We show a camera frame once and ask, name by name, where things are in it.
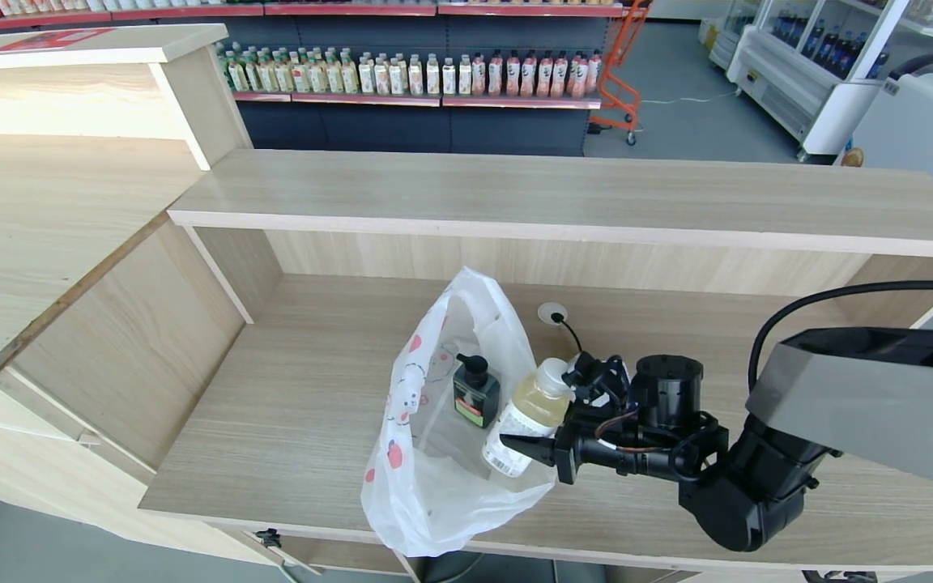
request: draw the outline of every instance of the bottle label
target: bottle label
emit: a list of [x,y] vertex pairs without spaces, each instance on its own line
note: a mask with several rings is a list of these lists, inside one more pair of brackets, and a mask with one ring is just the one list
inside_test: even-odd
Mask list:
[[499,435],[541,436],[544,438],[554,434],[556,434],[556,428],[548,428],[534,421],[531,417],[523,414],[513,402],[509,402],[506,409],[503,409],[503,412],[499,414],[499,419],[493,425],[492,431],[488,433],[481,455],[493,468],[511,477],[511,479],[515,479],[528,469],[530,457],[504,446],[502,440],[499,439]]

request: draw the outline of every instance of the yellow liquid bottle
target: yellow liquid bottle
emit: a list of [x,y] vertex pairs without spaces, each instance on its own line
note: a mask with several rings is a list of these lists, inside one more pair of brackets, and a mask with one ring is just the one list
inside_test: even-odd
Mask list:
[[560,379],[567,363],[559,358],[542,361],[534,374],[521,381],[485,439],[481,457],[492,468],[515,479],[530,465],[530,457],[503,445],[499,435],[552,436],[571,403],[571,388]]

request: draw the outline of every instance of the metal bracket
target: metal bracket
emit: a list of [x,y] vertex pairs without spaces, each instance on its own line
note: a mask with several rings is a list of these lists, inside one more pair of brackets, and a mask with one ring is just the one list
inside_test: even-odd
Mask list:
[[254,534],[262,540],[262,546],[266,549],[271,549],[271,547],[277,547],[277,549],[282,549],[283,545],[279,542],[279,532],[275,531],[275,528],[270,528],[267,530],[259,530]]

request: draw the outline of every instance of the power cord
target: power cord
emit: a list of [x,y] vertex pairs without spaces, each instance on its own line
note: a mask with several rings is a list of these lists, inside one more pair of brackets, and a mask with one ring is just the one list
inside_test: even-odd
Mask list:
[[877,292],[933,292],[933,280],[912,280],[912,281],[880,281],[877,283],[863,283],[859,285],[846,285],[845,287],[837,287],[834,289],[827,289],[827,291],[820,291],[819,294],[813,294],[810,296],[805,296],[795,300],[786,306],[782,307],[780,311],[771,315],[769,320],[765,321],[765,324],[762,325],[761,330],[758,331],[758,334],[755,336],[755,341],[751,346],[751,357],[748,358],[748,391],[755,390],[755,384],[758,383],[758,359],[762,354],[762,347],[765,347],[765,340],[769,336],[769,332],[777,324],[780,324],[780,321],[788,317],[788,315],[795,313],[795,311],[803,309],[810,304],[817,302],[822,302],[824,300],[833,300],[836,298],[844,298],[844,296],[857,296],[859,294],[876,294]]
[[578,346],[578,351],[580,351],[580,353],[581,353],[581,351],[583,351],[583,350],[582,350],[582,341],[581,341],[581,340],[578,340],[578,335],[574,333],[574,328],[571,328],[571,325],[570,325],[570,324],[567,324],[567,320],[565,320],[564,314],[562,314],[562,313],[552,313],[552,314],[549,314],[549,320],[552,320],[552,322],[554,322],[554,324],[558,324],[558,325],[561,325],[561,326],[563,326],[564,328],[566,328],[567,331],[571,333],[571,336],[574,337],[574,343],[577,344],[577,346]]

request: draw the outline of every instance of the white plastic bag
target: white plastic bag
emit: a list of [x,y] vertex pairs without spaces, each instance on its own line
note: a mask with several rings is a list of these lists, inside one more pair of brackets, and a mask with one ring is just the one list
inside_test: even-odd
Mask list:
[[453,406],[456,354],[481,354],[501,385],[500,410],[535,371],[528,335],[499,283],[463,268],[427,310],[395,360],[384,424],[362,487],[373,530],[405,556],[466,546],[534,506],[556,472],[530,464],[517,479],[481,458],[493,425],[478,428]]

